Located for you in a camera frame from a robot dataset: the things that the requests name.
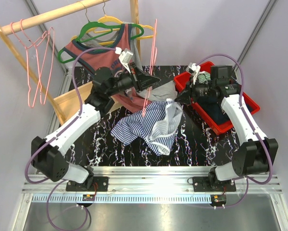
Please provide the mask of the green striped tank top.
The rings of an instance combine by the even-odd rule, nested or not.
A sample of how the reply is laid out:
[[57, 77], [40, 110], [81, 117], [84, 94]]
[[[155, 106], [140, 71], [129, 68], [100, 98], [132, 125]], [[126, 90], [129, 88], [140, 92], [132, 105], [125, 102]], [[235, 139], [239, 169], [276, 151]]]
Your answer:
[[197, 77], [197, 81], [200, 84], [205, 84], [211, 81], [211, 75], [209, 72], [206, 71], [202, 71], [199, 72], [198, 77]]

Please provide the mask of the navy maroon tank top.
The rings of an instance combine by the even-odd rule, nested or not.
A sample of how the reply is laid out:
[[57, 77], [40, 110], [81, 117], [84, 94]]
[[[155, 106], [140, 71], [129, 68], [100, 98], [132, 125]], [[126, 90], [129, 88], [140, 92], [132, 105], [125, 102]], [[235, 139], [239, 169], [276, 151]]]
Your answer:
[[229, 121], [228, 115], [221, 109], [215, 98], [199, 97], [197, 103], [217, 125]]

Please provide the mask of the salmon pink tank top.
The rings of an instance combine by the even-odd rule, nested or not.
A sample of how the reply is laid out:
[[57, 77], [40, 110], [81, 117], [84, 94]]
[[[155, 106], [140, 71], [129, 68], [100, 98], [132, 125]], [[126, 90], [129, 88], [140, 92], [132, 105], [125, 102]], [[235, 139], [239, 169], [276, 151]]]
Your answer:
[[[134, 34], [135, 29], [132, 28], [130, 24], [123, 25], [118, 31], [117, 38], [110, 47], [120, 47], [122, 50], [129, 49], [131, 36]], [[63, 51], [71, 57], [76, 58], [80, 53], [88, 49], [90, 49], [90, 47], [73, 40], [63, 48]], [[87, 52], [81, 56], [78, 63], [80, 63], [91, 75], [100, 67], [108, 67], [115, 77], [116, 72], [123, 70], [123, 66], [118, 59], [118, 54], [112, 50], [101, 49]], [[136, 90], [132, 88], [114, 95], [113, 98], [127, 110], [135, 113], [143, 109], [144, 98], [141, 97], [142, 95], [144, 95], [144, 93], [137, 94]]]

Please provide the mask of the blue striped tank top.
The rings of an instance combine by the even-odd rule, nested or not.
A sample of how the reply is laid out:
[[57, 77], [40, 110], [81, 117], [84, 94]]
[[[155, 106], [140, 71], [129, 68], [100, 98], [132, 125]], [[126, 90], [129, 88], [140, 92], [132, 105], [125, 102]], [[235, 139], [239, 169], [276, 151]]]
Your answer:
[[140, 137], [155, 154], [168, 156], [182, 114], [183, 106], [173, 99], [154, 101], [146, 107], [145, 113], [138, 111], [119, 120], [111, 135], [124, 145]]

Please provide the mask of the green hanger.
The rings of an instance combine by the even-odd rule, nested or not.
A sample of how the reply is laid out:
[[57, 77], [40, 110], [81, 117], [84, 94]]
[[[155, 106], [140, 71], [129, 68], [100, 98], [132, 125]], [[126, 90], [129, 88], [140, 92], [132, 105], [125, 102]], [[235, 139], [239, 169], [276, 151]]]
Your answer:
[[115, 30], [119, 30], [123, 21], [114, 16], [104, 15], [98, 21], [88, 21], [81, 30], [79, 35], [71, 38], [71, 41], [85, 43], [91, 40], [99, 40], [100, 37], [108, 35]]

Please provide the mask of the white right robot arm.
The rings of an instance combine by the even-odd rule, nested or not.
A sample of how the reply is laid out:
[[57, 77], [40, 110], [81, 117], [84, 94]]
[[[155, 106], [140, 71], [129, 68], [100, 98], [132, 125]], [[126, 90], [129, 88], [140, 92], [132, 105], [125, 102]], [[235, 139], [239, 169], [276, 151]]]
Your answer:
[[240, 144], [231, 162], [211, 168], [206, 177], [193, 178], [194, 191], [233, 192], [236, 189], [235, 180], [249, 180], [251, 174], [264, 172], [269, 175], [267, 180], [260, 184], [267, 184], [273, 175], [273, 160], [278, 143], [276, 139], [268, 138], [253, 119], [245, 103], [242, 85], [231, 78], [232, 66], [211, 66], [211, 79], [203, 83], [199, 82], [199, 75], [202, 74], [200, 65], [190, 63], [186, 71], [189, 79], [176, 101], [191, 105], [199, 98], [212, 97], [229, 117]]

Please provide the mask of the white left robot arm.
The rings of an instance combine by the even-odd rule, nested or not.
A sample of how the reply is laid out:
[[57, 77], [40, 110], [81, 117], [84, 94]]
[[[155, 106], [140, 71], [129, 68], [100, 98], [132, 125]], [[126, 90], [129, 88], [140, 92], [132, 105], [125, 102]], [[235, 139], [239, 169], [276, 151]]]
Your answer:
[[69, 180], [76, 182], [81, 190], [89, 191], [93, 187], [93, 172], [68, 163], [64, 158], [67, 150], [89, 127], [109, 113], [115, 104], [112, 96], [131, 88], [143, 91], [159, 81], [134, 63], [117, 77], [107, 67], [97, 69], [90, 94], [85, 101], [80, 101], [78, 112], [47, 137], [37, 136], [32, 140], [29, 164], [53, 182]]

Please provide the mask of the grey tank top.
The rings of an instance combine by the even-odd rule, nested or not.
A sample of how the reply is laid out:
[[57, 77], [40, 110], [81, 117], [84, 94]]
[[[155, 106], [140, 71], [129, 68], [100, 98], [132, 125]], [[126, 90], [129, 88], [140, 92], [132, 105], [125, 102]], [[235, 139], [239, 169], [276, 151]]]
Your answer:
[[[84, 44], [90, 48], [100, 47], [102, 42], [114, 41], [117, 38], [117, 36], [118, 36], [118, 31], [115, 31], [115, 32], [110, 33], [110, 35], [106, 39], [95, 38], [95, 39], [91, 39], [89, 41], [84, 42]], [[133, 61], [135, 62], [136, 66], [139, 69], [143, 70], [143, 66], [139, 57], [139, 52], [138, 52], [135, 40], [130, 41], [129, 50], [133, 52]], [[153, 88], [150, 91], [150, 95], [148, 99], [150, 101], [165, 101], [166, 99], [169, 99], [169, 98], [175, 99], [176, 97], [177, 97], [177, 92], [175, 90], [175, 84], [171, 80], [157, 88]]]

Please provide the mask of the yellow hanger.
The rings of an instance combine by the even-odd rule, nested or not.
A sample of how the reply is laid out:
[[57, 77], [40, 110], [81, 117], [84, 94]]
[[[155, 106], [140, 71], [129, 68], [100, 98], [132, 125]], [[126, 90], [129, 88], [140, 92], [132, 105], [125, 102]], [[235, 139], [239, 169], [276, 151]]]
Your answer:
[[139, 46], [141, 40], [153, 39], [154, 26], [142, 25], [139, 23], [139, 6], [137, 0], [130, 1], [130, 10], [131, 10], [131, 18], [133, 21], [129, 24], [131, 25], [132, 28], [135, 29], [135, 34], [131, 36], [131, 39], [135, 40], [136, 45]]

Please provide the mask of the red plastic bin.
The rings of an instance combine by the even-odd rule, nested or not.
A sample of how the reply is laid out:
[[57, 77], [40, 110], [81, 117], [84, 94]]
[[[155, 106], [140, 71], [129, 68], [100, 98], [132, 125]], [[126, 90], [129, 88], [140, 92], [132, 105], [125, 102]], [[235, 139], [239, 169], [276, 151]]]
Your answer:
[[[200, 65], [200, 70], [210, 73], [211, 66], [213, 65], [214, 63], [207, 61]], [[174, 77], [175, 87], [179, 93], [185, 88], [189, 78], [190, 74], [186, 71]], [[252, 115], [260, 111], [260, 106], [253, 99], [251, 99], [246, 93], [243, 93], [243, 96], [247, 108]], [[200, 98], [196, 103], [190, 104], [190, 106], [200, 115], [206, 124], [212, 128], [216, 135], [223, 134], [233, 128], [227, 114], [221, 109], [217, 101], [212, 98]]]

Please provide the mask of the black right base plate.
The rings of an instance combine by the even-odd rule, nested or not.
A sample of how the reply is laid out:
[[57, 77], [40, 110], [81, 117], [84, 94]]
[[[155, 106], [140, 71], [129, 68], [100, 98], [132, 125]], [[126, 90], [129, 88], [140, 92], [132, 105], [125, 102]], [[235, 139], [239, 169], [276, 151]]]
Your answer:
[[231, 180], [212, 182], [208, 177], [192, 177], [194, 192], [235, 192], [236, 185]]

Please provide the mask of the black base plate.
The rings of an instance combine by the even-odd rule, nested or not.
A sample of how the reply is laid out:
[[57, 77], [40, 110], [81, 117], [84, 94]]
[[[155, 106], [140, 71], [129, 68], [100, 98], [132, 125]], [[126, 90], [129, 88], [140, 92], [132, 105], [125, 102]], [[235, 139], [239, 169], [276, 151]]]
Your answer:
[[236, 185], [231, 180], [212, 182], [208, 177], [192, 177], [194, 192], [235, 192]]
[[94, 176], [87, 179], [84, 183], [68, 181], [67, 192], [106, 192], [108, 190], [109, 178], [105, 176]]

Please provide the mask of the aluminium mounting rail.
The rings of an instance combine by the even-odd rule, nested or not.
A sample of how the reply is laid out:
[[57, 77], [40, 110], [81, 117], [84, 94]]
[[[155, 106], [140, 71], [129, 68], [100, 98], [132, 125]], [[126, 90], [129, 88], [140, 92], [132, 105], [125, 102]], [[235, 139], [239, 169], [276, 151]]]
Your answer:
[[115, 204], [208, 204], [211, 208], [228, 208], [228, 201], [215, 197], [235, 195], [238, 202], [247, 195], [267, 195], [281, 230], [288, 231], [288, 208], [276, 175], [267, 184], [260, 184], [268, 174], [251, 175], [251, 179], [235, 180], [235, 192], [194, 192], [192, 177], [206, 177], [209, 167], [94, 167], [94, 176], [109, 178], [106, 192], [67, 192], [68, 181], [52, 182], [42, 174], [31, 175], [25, 182], [12, 230], [21, 231], [33, 202], [115, 203]]

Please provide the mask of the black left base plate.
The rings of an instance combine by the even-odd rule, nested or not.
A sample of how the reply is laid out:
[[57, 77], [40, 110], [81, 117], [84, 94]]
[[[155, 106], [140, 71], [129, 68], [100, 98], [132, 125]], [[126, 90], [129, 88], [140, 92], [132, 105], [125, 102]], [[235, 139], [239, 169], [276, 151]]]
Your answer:
[[87, 179], [84, 183], [68, 181], [67, 192], [106, 192], [108, 190], [109, 178], [105, 176], [94, 176]]

